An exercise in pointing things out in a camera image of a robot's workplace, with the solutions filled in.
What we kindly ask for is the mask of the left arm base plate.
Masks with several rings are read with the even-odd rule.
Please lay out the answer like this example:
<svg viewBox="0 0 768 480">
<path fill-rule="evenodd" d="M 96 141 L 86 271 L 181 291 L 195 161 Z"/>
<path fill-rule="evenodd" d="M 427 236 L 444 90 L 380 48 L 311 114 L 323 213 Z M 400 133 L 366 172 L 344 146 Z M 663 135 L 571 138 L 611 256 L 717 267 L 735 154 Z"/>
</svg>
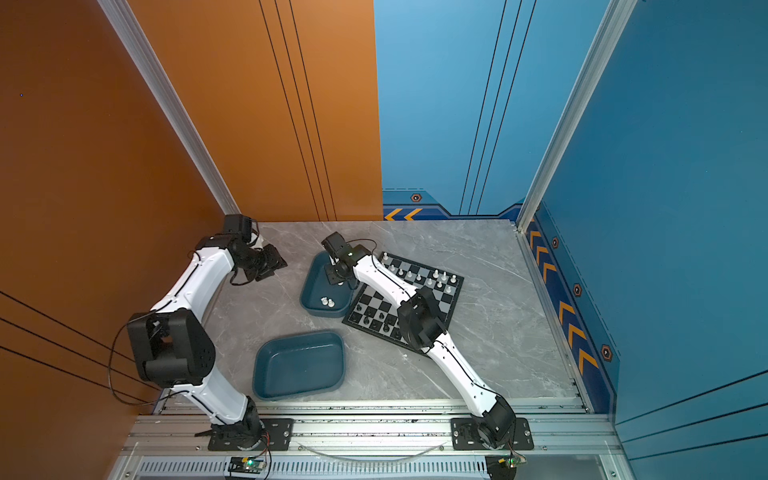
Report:
<svg viewBox="0 0 768 480">
<path fill-rule="evenodd" d="M 209 451 L 286 452 L 291 445 L 294 430 L 293 418 L 261 419 L 255 432 L 240 426 L 213 425 L 209 435 Z"/>
</svg>

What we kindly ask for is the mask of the black and silver chessboard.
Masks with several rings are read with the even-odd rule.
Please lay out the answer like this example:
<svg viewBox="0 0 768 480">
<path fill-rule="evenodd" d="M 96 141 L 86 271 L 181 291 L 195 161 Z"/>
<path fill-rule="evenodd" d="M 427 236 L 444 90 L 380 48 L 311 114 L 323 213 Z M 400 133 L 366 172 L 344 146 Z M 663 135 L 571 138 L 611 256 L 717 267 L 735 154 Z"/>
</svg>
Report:
<svg viewBox="0 0 768 480">
<path fill-rule="evenodd" d="M 383 253 L 380 253 L 378 255 L 378 258 L 379 258 L 380 261 L 381 261 L 382 255 L 384 253 L 387 253 L 387 252 L 383 252 Z M 431 267 L 431 266 L 428 266 L 426 264 L 419 263 L 417 261 L 410 260 L 410 259 L 402 257 L 402 256 L 398 256 L 398 255 L 394 255 L 394 254 L 389 254 L 389 253 L 387 253 L 387 254 L 390 257 L 390 261 L 387 264 L 383 264 L 382 261 L 381 261 L 383 266 L 386 267 L 388 270 L 389 270 L 390 266 L 394 266 L 395 269 L 396 269 L 394 274 L 396 274 L 397 276 L 398 276 L 398 274 L 397 274 L 398 270 L 402 269 L 404 271 L 404 276 L 403 277 L 398 276 L 398 277 L 401 278 L 406 283 L 415 286 L 417 289 L 419 289 L 421 287 L 429 288 L 433 292 L 433 296 L 434 296 L 434 298 L 436 299 L 436 301 L 439 304 L 440 311 L 445 316 L 445 325 L 449 326 L 450 323 L 451 323 L 453 314 L 455 312 L 456 305 L 458 303 L 459 295 L 460 295 L 461 289 L 463 287 L 463 283 L 464 283 L 465 277 L 462 276 L 462 275 L 450 272 L 450 271 L 440 270 L 439 271 L 440 272 L 439 278 L 438 279 L 434 279 L 432 277 L 432 274 L 433 274 L 433 271 L 437 270 L 435 267 Z M 414 277 L 412 279 L 406 278 L 407 273 L 409 271 L 413 272 L 413 274 L 414 274 Z M 442 282 L 442 284 L 443 284 L 443 288 L 442 289 L 436 290 L 435 289 L 436 283 L 437 282 L 441 282 L 440 277 L 443 274 L 443 272 L 447 272 L 446 274 L 448 276 L 448 280 L 445 283 Z M 415 280 L 416 280 L 416 277 L 418 275 L 421 275 L 423 277 L 423 279 L 424 279 L 423 283 L 416 283 Z M 452 275 L 456 275 L 457 276 L 456 284 L 451 284 L 450 283 L 450 278 L 451 278 Z M 426 285 L 426 282 L 427 282 L 427 280 L 429 278 L 433 279 L 433 282 L 434 282 L 433 286 L 431 286 L 431 287 Z M 446 286 L 451 286 L 453 288 L 452 293 L 448 294 L 448 293 L 444 292 Z M 356 312 L 355 311 L 355 306 L 357 304 L 361 304 L 363 306 L 363 311 L 362 312 Z M 360 323 L 361 323 L 361 320 L 363 319 L 363 317 L 366 317 L 365 316 L 365 310 L 366 310 L 367 307 L 374 308 L 374 309 L 377 310 L 377 312 L 376 312 L 376 314 L 375 314 L 375 316 L 373 318 L 368 317 L 369 318 L 369 324 L 367 326 L 363 326 Z M 356 313 L 358 313 L 360 315 L 360 319 L 359 319 L 358 323 L 354 323 L 354 322 L 350 321 L 350 316 L 354 312 L 356 312 Z M 385 334 L 382 333 L 383 327 L 385 325 L 387 325 L 387 324 L 385 323 L 386 318 L 383 321 L 379 320 L 379 318 L 378 318 L 379 317 L 379 312 L 385 313 L 386 317 L 388 315 L 392 315 L 392 316 L 395 316 L 397 318 L 397 322 L 396 322 L 395 325 L 388 325 L 390 327 L 390 332 L 389 332 L 388 335 L 385 335 Z M 380 327 L 379 331 L 374 331 L 374 330 L 370 329 L 371 322 L 374 321 L 374 320 L 379 321 L 381 323 L 381 327 Z M 390 302 L 385 300 L 384 297 L 380 293 L 378 293 L 373 287 L 370 287 L 370 286 L 368 286 L 366 284 L 364 284 L 359 289 L 359 292 L 357 293 L 357 295 L 356 295 L 356 297 L 354 299 L 352 308 L 350 309 L 349 313 L 343 318 L 342 323 L 346 324 L 346 325 L 348 325 L 350 327 L 356 328 L 356 329 L 358 329 L 360 331 L 363 331 L 364 333 L 372 335 L 372 336 L 374 336 L 376 338 L 379 338 L 381 340 L 384 340 L 384 341 L 387 341 L 387 342 L 392 343 L 394 345 L 397 345 L 397 346 L 400 346 L 402 348 L 405 348 L 406 350 L 410 350 L 412 352 L 418 353 L 418 350 L 412 348 L 408 344 L 408 342 L 405 340 L 403 335 L 402 335 L 402 332 L 401 332 L 400 326 L 399 326 L 399 322 L 398 322 L 398 317 L 397 317 L 397 308 L 395 306 L 393 306 Z M 393 332 L 394 329 L 398 329 L 400 331 L 400 334 L 402 336 L 401 339 L 397 340 L 396 338 L 392 337 L 392 332 Z"/>
</svg>

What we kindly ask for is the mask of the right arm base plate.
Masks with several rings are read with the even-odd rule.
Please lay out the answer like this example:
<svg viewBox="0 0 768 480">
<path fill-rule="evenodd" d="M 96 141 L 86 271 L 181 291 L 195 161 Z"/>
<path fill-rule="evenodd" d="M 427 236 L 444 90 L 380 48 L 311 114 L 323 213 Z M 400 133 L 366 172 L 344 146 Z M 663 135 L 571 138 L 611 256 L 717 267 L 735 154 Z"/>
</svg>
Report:
<svg viewBox="0 0 768 480">
<path fill-rule="evenodd" d="M 450 420 L 451 440 L 454 450 L 491 450 L 481 440 L 477 425 L 471 418 L 452 418 Z M 515 451 L 532 451 L 535 448 L 533 434 L 526 418 L 518 417 L 512 429 L 511 445 Z"/>
</svg>

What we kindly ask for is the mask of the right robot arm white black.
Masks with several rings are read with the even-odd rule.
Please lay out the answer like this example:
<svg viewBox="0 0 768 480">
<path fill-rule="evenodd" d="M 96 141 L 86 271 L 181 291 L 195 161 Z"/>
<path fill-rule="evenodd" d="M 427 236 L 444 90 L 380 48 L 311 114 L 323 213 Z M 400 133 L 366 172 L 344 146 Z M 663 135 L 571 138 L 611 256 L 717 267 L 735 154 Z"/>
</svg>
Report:
<svg viewBox="0 0 768 480">
<path fill-rule="evenodd" d="M 492 390 L 459 351 L 448 331 L 442 306 L 454 279 L 412 262 L 377 256 L 363 245 L 353 245 L 338 232 L 322 241 L 330 258 L 326 276 L 332 284 L 357 282 L 381 296 L 382 307 L 396 310 L 401 339 L 431 358 L 457 389 L 489 449 L 510 447 L 517 416 L 502 394 Z"/>
</svg>

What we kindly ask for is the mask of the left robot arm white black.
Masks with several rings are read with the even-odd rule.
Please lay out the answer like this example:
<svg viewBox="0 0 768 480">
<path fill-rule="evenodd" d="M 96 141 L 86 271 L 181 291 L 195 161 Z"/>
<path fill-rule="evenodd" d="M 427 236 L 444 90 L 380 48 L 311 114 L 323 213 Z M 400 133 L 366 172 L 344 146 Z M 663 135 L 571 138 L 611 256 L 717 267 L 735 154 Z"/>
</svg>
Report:
<svg viewBox="0 0 768 480">
<path fill-rule="evenodd" d="M 220 232 L 203 237 L 170 291 L 149 312 L 138 313 L 126 330 L 140 378 L 179 394 L 207 415 L 212 443 L 240 450 L 263 447 L 267 432 L 254 401 L 238 391 L 216 365 L 216 349 L 203 317 L 221 285 L 238 274 L 250 284 L 287 263 L 260 239 L 255 220 L 225 217 Z"/>
</svg>

